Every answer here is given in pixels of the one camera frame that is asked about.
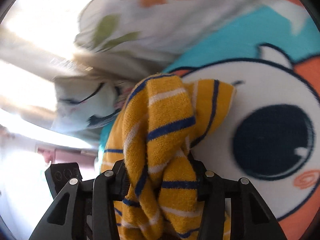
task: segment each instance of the metal pin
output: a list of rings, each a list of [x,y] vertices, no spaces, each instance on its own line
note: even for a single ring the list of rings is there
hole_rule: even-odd
[[[213,171],[206,171],[205,175],[209,178],[212,178],[214,176],[214,172]]]
[[[112,170],[107,170],[104,173],[104,176],[106,176],[106,177],[111,177],[112,175],[113,175],[113,171]]]
[[[249,184],[249,180],[247,178],[242,178],[240,182],[245,185]]]
[[[69,181],[69,183],[70,183],[71,185],[75,185],[75,184],[78,183],[78,179],[73,178],[73,179],[71,179],[71,180]]]

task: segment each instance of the striped garment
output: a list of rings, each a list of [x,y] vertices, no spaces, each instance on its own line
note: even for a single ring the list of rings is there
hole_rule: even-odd
[[[101,172],[124,159],[131,182],[115,202],[121,240],[157,240],[164,232],[196,239],[203,203],[186,158],[190,147],[226,117],[234,87],[218,80],[183,84],[172,74],[150,76],[136,85],[111,130]],[[230,219],[224,240],[229,239]]]

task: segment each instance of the cartoon eyebrow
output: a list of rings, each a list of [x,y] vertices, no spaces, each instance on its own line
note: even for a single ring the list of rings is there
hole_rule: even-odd
[[[237,80],[237,81],[234,81],[231,83],[231,85],[233,85],[233,86],[238,86],[238,85],[242,85],[242,84],[245,84],[244,80]]]

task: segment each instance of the cartoon face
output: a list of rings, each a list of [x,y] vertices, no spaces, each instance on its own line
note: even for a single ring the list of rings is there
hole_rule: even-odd
[[[316,90],[282,51],[269,44],[259,50],[258,59],[231,59],[174,73],[183,74],[183,82],[212,78],[236,86],[224,123],[192,153],[221,177],[249,178],[282,220],[308,201],[319,183],[320,103]]]

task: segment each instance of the blue stripe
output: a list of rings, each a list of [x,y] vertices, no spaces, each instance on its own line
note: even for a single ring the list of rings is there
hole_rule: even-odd
[[[139,202],[135,202],[135,201],[129,200],[127,198],[124,198],[122,202],[124,204],[126,204],[127,206],[140,207],[140,203]]]
[[[180,238],[188,238],[188,237],[191,235],[191,233],[196,232],[196,231],[199,231],[199,228],[191,229],[190,231],[188,231],[188,232],[186,232],[186,233],[184,233],[184,234],[179,234],[179,233],[177,232],[177,234],[178,234],[178,236],[179,236]]]
[[[141,195],[141,192],[143,190],[143,187],[147,181],[147,176],[148,176],[148,166],[145,165],[143,167],[143,170],[142,170],[142,173],[141,173],[141,176],[140,176],[140,179],[138,180],[137,182],[137,185],[136,185],[136,188],[134,190],[134,193],[136,194],[137,198],[140,197]]]
[[[129,104],[129,102],[131,101],[131,99],[138,94],[141,90],[144,89],[144,87],[146,86],[147,82],[151,79],[158,79],[158,78],[163,78],[163,77],[172,77],[175,76],[174,74],[163,74],[161,76],[155,76],[155,77],[149,77],[146,78],[144,81],[142,81],[142,83],[140,85],[137,86],[137,88],[132,91],[131,95],[129,96],[128,100],[127,100],[127,104],[125,107],[127,107],[127,105]]]
[[[118,210],[117,208],[115,208],[115,211],[119,214],[119,216],[122,217],[122,212],[120,210]]]
[[[105,149],[104,152],[109,152],[109,153],[123,153],[123,150],[121,149]]]
[[[198,189],[197,181],[163,181],[162,188]]]
[[[213,84],[213,96],[212,96],[212,108],[211,108],[211,115],[210,115],[210,120],[207,126],[207,129],[205,130],[204,134],[201,135],[200,137],[198,137],[197,139],[195,139],[192,143],[191,143],[191,148],[196,146],[199,142],[201,142],[204,137],[206,137],[208,131],[210,130],[210,127],[212,125],[212,121],[216,115],[216,110],[217,110],[217,98],[218,98],[218,93],[219,93],[219,80],[215,80],[214,84]]]
[[[164,126],[158,127],[148,133],[147,141],[156,139],[162,135],[188,128],[196,123],[194,116],[182,120],[174,121]]]

